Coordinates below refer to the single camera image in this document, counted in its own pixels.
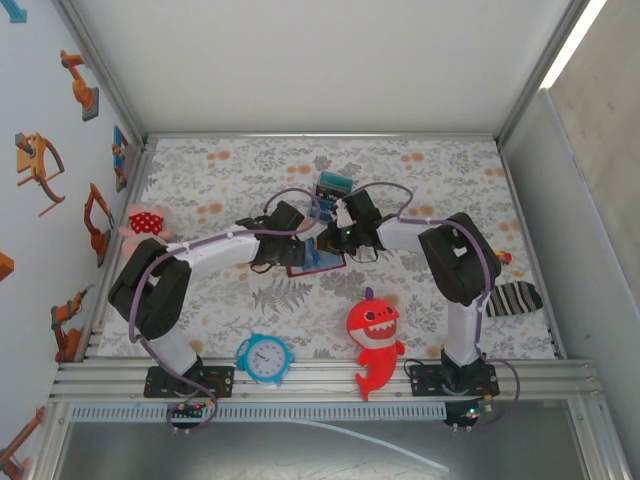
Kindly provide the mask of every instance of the red polka dot plush toy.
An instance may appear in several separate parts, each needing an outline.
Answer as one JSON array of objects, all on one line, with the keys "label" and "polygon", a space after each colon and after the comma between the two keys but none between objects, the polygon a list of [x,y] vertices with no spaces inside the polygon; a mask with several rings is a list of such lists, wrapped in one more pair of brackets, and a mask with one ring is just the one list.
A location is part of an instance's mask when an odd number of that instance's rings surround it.
[{"label": "red polka dot plush toy", "polygon": [[125,258],[131,258],[140,242],[155,238],[161,243],[171,240],[175,233],[164,230],[164,208],[153,207],[145,210],[142,205],[131,205],[127,209],[131,228],[120,227],[118,231],[125,237],[122,243],[122,253]]}]

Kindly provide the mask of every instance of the wall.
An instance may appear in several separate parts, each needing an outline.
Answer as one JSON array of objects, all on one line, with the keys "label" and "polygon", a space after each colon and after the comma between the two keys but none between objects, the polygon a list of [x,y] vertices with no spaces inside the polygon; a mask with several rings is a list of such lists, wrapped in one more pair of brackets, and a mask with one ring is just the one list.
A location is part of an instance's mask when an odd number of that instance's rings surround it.
[{"label": "wall", "polygon": [[548,91],[503,149],[570,357],[594,358],[640,475],[640,312]]},{"label": "wall", "polygon": [[609,0],[551,97],[640,303],[640,3]]},{"label": "wall", "polygon": [[147,132],[494,132],[570,0],[74,0]]},{"label": "wall", "polygon": [[[15,271],[0,281],[0,447],[4,447],[43,405],[56,371],[56,344],[51,307],[64,305],[90,283],[99,284],[102,270],[83,223],[89,182],[95,183],[117,217],[126,189],[116,194],[111,144],[118,119],[103,92],[99,116],[81,119],[70,73],[60,63],[60,50],[77,53],[51,2],[19,0],[27,23],[9,23],[0,8],[0,252],[15,262]],[[89,86],[90,70],[79,67]],[[38,213],[51,202],[35,181],[21,187],[28,171],[16,172],[14,135],[39,132],[59,152],[65,172],[50,182],[65,200]],[[56,171],[49,154],[47,173]],[[94,224],[104,230],[106,217],[93,209]],[[72,322],[81,326],[91,312],[97,288],[85,298]]]}]

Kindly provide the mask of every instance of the striped sock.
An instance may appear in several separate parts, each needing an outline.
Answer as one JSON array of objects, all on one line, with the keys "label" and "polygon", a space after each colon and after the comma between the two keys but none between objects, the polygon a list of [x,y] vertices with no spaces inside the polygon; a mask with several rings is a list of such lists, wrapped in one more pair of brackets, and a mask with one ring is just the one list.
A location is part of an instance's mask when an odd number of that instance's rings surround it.
[{"label": "striped sock", "polygon": [[542,299],[536,292],[535,285],[513,282],[493,288],[486,311],[490,317],[502,317],[535,312],[539,308],[542,308]]}]

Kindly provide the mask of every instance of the metal frame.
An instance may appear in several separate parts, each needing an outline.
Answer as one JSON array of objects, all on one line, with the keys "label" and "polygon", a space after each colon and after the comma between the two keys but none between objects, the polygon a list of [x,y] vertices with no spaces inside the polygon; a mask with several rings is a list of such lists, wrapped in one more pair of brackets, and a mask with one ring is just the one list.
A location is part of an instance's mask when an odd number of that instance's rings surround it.
[{"label": "metal frame", "polygon": [[498,154],[500,155],[500,160],[502,161],[502,168],[505,171],[505,175],[507,178],[507,183],[509,184],[509,190],[511,192],[511,198],[513,199],[513,204],[516,207],[516,213],[518,214],[518,221],[520,222],[520,228],[522,229],[522,233],[524,235],[525,246],[527,248],[527,253],[529,254],[529,261],[533,267],[533,273],[536,278],[537,284],[540,286],[540,295],[542,296],[544,309],[547,313],[547,320],[549,321],[549,329],[551,333],[551,337],[553,338],[553,342],[555,344],[558,358],[565,359],[567,358],[567,351],[564,348],[564,344],[562,343],[562,337],[560,336],[560,329],[558,328],[558,322],[556,321],[556,317],[553,313],[553,308],[551,307],[551,299],[549,298],[549,292],[547,291],[547,285],[544,282],[544,278],[542,278],[542,269],[540,268],[540,262],[538,261],[538,256],[536,255],[536,251],[533,248],[533,242],[531,241],[531,235],[529,234],[529,227],[527,225],[527,219],[524,216],[522,211],[522,206],[520,205],[520,199],[518,198],[518,192],[513,184],[513,177],[511,176],[511,170],[509,169],[509,163],[504,159],[502,155],[502,149],[498,145]]},{"label": "metal frame", "polygon": [[[130,132],[132,142],[140,147],[145,132],[133,110],[129,107],[125,95],[118,88],[115,78],[109,72],[96,43],[92,39],[90,28],[82,18],[73,0],[51,0],[78,43],[87,64],[91,67],[97,81],[104,89],[118,115],[123,119],[125,128]],[[575,22],[587,5],[588,0],[572,0],[563,18],[557,25],[553,35],[514,108],[503,125],[498,143],[502,145],[509,137],[524,110],[538,89],[544,75],[555,59],[562,44],[568,37]],[[159,133],[149,136],[147,150],[138,158],[132,174],[126,205],[137,200],[141,185],[149,167],[149,159],[155,151],[156,143],[161,138],[237,138],[237,137],[325,137],[325,138],[385,138],[385,139],[438,139],[438,140],[491,140],[490,134],[421,134],[421,133]],[[532,248],[531,240],[522,215],[520,203],[513,189],[511,174],[503,161],[509,181],[514,204],[518,211],[523,232],[527,241],[529,255],[539,285],[542,287],[545,303],[550,305],[543,279],[540,275],[538,261]],[[65,438],[71,422],[73,406],[77,402],[140,402],[146,369],[152,366],[150,359],[145,358],[100,358],[96,357],[93,342],[99,340],[106,292],[113,280],[117,266],[117,252],[120,238],[112,242],[108,253],[108,265],[100,286],[99,300],[94,306],[92,315],[86,325],[86,335],[79,346],[77,360],[81,363],[62,364],[56,376],[47,404],[46,423],[40,433],[42,445],[34,452],[34,466],[28,479],[53,479],[59,458],[63,454]],[[552,335],[562,355],[564,347],[560,340],[558,328],[551,309],[548,309]],[[205,361],[206,364],[229,364],[229,360]],[[591,361],[551,360],[532,361],[516,360],[513,362],[522,377],[522,398],[524,400],[566,400],[570,418],[575,426],[577,443],[582,451],[585,470],[592,479],[629,479],[630,473],[624,454],[613,428],[609,410],[603,397],[602,386]],[[236,373],[234,397],[225,402],[243,404],[245,402],[356,402],[359,394],[353,388],[353,375],[356,367],[345,361],[308,361],[298,362],[292,366],[291,373],[285,378],[283,388],[277,393],[256,386],[246,374]],[[509,401],[514,394],[514,380],[511,373],[502,366],[497,366],[497,375],[503,388],[499,401]],[[377,392],[373,401],[379,402],[417,402],[424,399],[411,397],[409,383],[398,364],[389,384]],[[455,398],[433,398],[433,400],[455,401]],[[164,400],[148,400],[145,402],[163,403]]]},{"label": "metal frame", "polygon": [[[202,417],[213,414],[214,407],[202,409]],[[167,406],[162,403],[76,403],[73,423],[165,423]],[[197,425],[200,419],[175,414],[184,423]],[[313,422],[380,421],[380,420],[446,420],[444,402],[220,402],[216,423],[278,423],[288,420]]]},{"label": "metal frame", "polygon": [[533,67],[527,83],[525,83],[522,88],[522,92],[511,109],[511,112],[509,112],[504,125],[502,125],[500,133],[498,133],[497,141],[499,145],[504,145],[513,133],[513,130],[516,128],[516,125],[522,118],[522,115],[524,115],[524,112],[531,103],[531,100],[533,100],[533,96],[540,88],[544,77],[547,75],[549,68],[551,68],[551,64],[558,56],[558,53],[560,53],[564,42],[569,38],[573,27],[580,19],[580,16],[588,3],[589,0],[572,0],[565,10],[562,18],[560,19],[560,23],[558,23],[551,34],[551,38],[547,42],[540,58],[536,62],[536,65]]},{"label": "metal frame", "polygon": [[[313,134],[314,136],[329,137],[333,134]],[[197,134],[184,134],[184,137],[194,138]],[[256,137],[253,134],[234,134],[236,138]],[[340,138],[371,138],[369,135],[341,134]],[[229,134],[206,134],[200,138],[228,138]],[[417,133],[387,134],[384,138],[443,138],[442,135],[429,135]],[[447,139],[460,139],[460,136],[445,136]],[[142,185],[150,168],[153,153],[156,151],[157,141],[161,138],[172,138],[167,135],[151,135],[147,143],[147,150],[136,163],[136,171],[133,182],[130,185],[127,204],[139,200],[142,193]],[[491,141],[488,135],[472,136],[473,140]],[[526,221],[522,215],[520,202],[513,189],[511,173],[508,165],[504,164],[507,181],[516,206],[519,220],[525,234],[527,248],[536,272],[536,277],[542,288],[542,295],[546,305],[550,306],[546,288],[541,278],[535,251],[528,235]],[[119,239],[114,241],[112,252],[117,252]],[[115,264],[112,261],[105,272],[102,284],[104,297],[106,289],[113,281]],[[81,354],[83,361],[80,363],[62,364],[56,375],[51,390],[49,408],[52,411],[52,420],[49,430],[46,432],[45,447],[40,462],[36,465],[33,478],[54,478],[56,461],[63,453],[64,437],[69,423],[73,420],[71,413],[74,405],[79,403],[127,405],[132,402],[144,405],[166,404],[165,399],[145,399],[142,397],[147,369],[154,365],[148,358],[114,358],[98,357],[97,350],[101,337],[100,326],[103,320],[106,300],[100,298],[96,305],[91,325],[91,335],[83,344]],[[561,355],[565,355],[564,347],[558,334],[558,327],[553,317],[551,308],[547,309],[550,328],[554,341]],[[567,401],[569,416],[568,421],[575,425],[576,443],[582,452],[585,472],[592,479],[617,479],[629,478],[628,467],[622,453],[619,441],[613,430],[611,419],[608,416],[608,408],[603,397],[602,385],[597,375],[593,362],[585,360],[515,360],[514,365],[522,379],[521,398],[523,400],[564,400]],[[206,365],[230,365],[229,359],[205,359]],[[236,372],[234,396],[225,399],[229,405],[250,404],[304,404],[324,402],[327,405],[337,402],[360,402],[360,396],[353,385],[353,376],[358,367],[348,361],[309,360],[296,362],[292,365],[291,372],[283,381],[282,388],[278,391],[266,390],[256,385],[246,373]],[[508,402],[513,399],[515,382],[511,372],[497,365],[497,375],[502,386],[503,393],[496,400]],[[402,370],[402,364],[398,363],[396,371],[390,382],[380,391],[372,395],[372,401],[381,402],[381,405],[396,403],[424,402],[425,398],[414,398],[408,380]],[[429,398],[432,401],[456,401],[452,397]]]}]

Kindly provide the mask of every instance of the patterned fabric surface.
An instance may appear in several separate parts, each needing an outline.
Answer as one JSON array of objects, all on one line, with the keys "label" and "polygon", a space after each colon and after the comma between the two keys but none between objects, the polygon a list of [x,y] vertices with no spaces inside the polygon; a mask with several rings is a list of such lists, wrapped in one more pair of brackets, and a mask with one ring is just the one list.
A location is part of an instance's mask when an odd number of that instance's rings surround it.
[{"label": "patterned fabric surface", "polygon": [[[178,241],[190,241],[260,215],[264,202],[284,188],[311,189],[322,170],[351,177],[356,186],[373,181],[406,185],[415,193],[406,211],[412,218],[467,212],[494,249],[513,255],[497,283],[535,283],[492,142],[165,139],[157,144],[141,201],[146,208],[163,206],[166,228],[178,233]],[[406,193],[389,187],[369,192],[383,215],[406,200]],[[306,213],[309,200],[302,197],[282,199]],[[314,227],[308,236],[323,228]],[[447,328],[444,298],[424,256],[402,251],[380,252],[379,260],[368,264],[348,258],[345,268],[296,278],[288,278],[284,268],[258,275],[247,265],[211,272],[192,282],[180,327],[205,357],[232,358],[240,343],[257,332],[281,337],[298,359],[354,359],[358,348],[347,335],[346,318],[367,286],[397,306],[407,357],[439,357]],[[146,355],[129,343],[126,332],[124,320],[108,306],[99,355]],[[490,356],[554,358],[545,309],[485,318],[481,343]]]}]

